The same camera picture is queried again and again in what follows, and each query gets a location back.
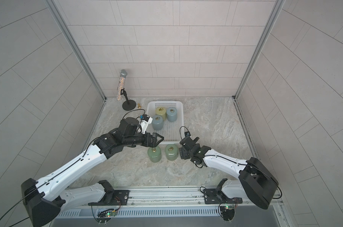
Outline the right controller board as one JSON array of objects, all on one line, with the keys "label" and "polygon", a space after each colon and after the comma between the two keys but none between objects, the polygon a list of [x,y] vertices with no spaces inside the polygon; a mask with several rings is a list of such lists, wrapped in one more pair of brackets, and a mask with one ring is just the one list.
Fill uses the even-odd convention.
[{"label": "right controller board", "polygon": [[220,207],[219,212],[224,221],[232,221],[235,217],[235,209],[230,206]]}]

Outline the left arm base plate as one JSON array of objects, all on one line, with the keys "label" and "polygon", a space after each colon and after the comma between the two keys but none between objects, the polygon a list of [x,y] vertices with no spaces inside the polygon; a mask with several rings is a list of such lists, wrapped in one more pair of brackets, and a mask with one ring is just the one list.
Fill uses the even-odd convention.
[{"label": "left arm base plate", "polygon": [[107,192],[99,202],[88,203],[89,206],[123,206],[127,205],[130,190]]}]

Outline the glitter microphone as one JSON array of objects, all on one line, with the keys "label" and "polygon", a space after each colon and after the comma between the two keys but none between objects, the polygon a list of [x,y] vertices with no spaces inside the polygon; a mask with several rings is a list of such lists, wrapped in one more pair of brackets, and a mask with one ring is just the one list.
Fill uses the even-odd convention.
[{"label": "glitter microphone", "polygon": [[125,69],[122,69],[120,71],[120,80],[119,80],[119,84],[118,84],[118,88],[117,88],[117,100],[118,101],[120,101],[122,99],[121,96],[122,96],[122,93],[124,90],[127,75],[128,75],[128,73]]}]

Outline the blue tea canister back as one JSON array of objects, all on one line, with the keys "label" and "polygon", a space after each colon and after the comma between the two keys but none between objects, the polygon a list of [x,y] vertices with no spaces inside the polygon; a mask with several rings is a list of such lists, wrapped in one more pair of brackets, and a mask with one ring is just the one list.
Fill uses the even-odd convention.
[{"label": "blue tea canister back", "polygon": [[175,107],[170,107],[166,111],[167,120],[169,122],[176,122],[178,118],[178,112]]}]

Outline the green tea canister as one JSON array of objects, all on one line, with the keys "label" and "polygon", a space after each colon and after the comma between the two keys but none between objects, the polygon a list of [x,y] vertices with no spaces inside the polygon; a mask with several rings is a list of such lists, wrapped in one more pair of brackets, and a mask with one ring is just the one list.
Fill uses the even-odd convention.
[{"label": "green tea canister", "polygon": [[162,158],[162,152],[159,146],[154,147],[154,148],[149,148],[147,151],[147,154],[150,161],[153,163],[159,162]]},{"label": "green tea canister", "polygon": [[169,161],[174,161],[177,159],[179,154],[178,147],[175,144],[168,144],[165,148],[165,155]]}]

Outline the black microphone stand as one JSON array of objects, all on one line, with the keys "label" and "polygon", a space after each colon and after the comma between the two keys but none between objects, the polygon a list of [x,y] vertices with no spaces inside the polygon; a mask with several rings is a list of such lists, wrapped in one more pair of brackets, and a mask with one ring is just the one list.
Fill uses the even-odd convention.
[{"label": "black microphone stand", "polygon": [[126,111],[134,110],[136,107],[136,102],[128,98],[128,94],[125,89],[121,89],[120,94],[125,97],[126,101],[122,104],[122,108]]}]

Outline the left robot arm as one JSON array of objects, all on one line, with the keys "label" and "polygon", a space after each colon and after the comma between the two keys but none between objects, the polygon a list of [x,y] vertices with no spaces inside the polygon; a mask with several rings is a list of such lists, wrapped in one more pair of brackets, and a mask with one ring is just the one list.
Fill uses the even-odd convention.
[{"label": "left robot arm", "polygon": [[158,133],[146,132],[152,120],[146,114],[139,118],[122,119],[118,128],[97,137],[85,151],[59,169],[38,180],[30,178],[24,181],[21,185],[23,204],[32,225],[42,227],[62,211],[83,204],[104,206],[121,203],[106,180],[83,188],[69,190],[67,187],[91,168],[121,152],[124,147],[157,147],[164,138]]}]

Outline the aluminium rail frame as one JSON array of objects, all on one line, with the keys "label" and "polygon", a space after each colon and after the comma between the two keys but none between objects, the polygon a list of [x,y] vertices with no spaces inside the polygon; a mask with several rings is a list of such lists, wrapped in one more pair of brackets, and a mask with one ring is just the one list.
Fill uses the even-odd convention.
[{"label": "aluminium rail frame", "polygon": [[[65,200],[61,211],[66,211],[91,202],[99,202],[107,192],[130,190],[127,205],[124,206],[177,206],[205,204],[203,187],[145,187],[110,190],[100,183],[91,186],[63,190],[58,198]],[[252,203],[248,198],[242,198],[243,203]]]}]

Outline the left controller board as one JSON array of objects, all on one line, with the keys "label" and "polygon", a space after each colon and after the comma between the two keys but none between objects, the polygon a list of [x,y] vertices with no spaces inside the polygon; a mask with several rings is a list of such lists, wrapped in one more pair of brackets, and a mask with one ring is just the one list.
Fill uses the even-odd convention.
[{"label": "left controller board", "polygon": [[107,209],[101,211],[97,215],[97,219],[99,223],[104,223],[105,225],[116,216],[118,209]]}]

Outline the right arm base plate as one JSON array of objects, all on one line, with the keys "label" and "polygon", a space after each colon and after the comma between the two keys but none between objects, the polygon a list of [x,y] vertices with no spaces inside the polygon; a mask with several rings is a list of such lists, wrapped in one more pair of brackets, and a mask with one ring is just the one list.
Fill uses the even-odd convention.
[{"label": "right arm base plate", "polygon": [[239,197],[228,198],[221,190],[217,189],[201,189],[205,204],[242,204],[243,200]]}]

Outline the yellow tea canister back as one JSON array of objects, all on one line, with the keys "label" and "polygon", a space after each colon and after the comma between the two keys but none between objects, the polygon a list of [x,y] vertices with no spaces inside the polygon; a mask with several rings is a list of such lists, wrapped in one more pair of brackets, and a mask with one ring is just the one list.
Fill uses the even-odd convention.
[{"label": "yellow tea canister back", "polygon": [[157,107],[155,109],[155,114],[161,116],[163,121],[165,121],[167,118],[166,111],[167,111],[167,109],[165,107]]}]

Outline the blue tea canister front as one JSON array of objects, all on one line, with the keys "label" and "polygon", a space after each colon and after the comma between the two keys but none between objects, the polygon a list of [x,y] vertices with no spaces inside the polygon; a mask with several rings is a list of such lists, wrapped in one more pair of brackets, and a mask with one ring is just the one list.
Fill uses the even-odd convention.
[{"label": "blue tea canister front", "polygon": [[161,130],[164,126],[164,119],[160,115],[153,116],[152,127],[155,131]]}]

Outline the controller board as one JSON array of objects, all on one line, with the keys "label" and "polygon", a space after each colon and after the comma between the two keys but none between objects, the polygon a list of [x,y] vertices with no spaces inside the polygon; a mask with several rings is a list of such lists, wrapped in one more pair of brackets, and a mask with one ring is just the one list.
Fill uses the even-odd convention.
[{"label": "controller board", "polygon": [[224,221],[232,221],[235,217],[235,209],[230,206],[220,207],[219,212]]},{"label": "controller board", "polygon": [[116,216],[118,209],[107,209],[101,211],[97,215],[97,219],[99,223],[104,223],[105,225]]}]

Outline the blue tea canister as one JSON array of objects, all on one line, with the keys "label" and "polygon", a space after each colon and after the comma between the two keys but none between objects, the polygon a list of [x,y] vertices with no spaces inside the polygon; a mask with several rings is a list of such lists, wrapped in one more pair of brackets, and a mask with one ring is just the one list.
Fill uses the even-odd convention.
[{"label": "blue tea canister", "polygon": [[175,107],[170,107],[166,111],[167,120],[169,122],[176,122],[178,118],[178,112]]},{"label": "blue tea canister", "polygon": [[164,126],[164,119],[160,115],[153,116],[152,127],[155,131],[161,130]]}]

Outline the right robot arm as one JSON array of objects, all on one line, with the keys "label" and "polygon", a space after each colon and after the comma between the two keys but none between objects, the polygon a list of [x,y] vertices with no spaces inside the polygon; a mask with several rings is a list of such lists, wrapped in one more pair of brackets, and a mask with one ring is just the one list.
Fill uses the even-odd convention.
[{"label": "right robot arm", "polygon": [[186,136],[180,141],[181,159],[189,159],[197,167],[218,169],[240,181],[221,180],[214,190],[218,202],[230,203],[234,198],[248,198],[257,207],[268,209],[279,183],[262,162],[254,157],[249,160],[229,157],[208,146],[200,146],[198,139]]}]

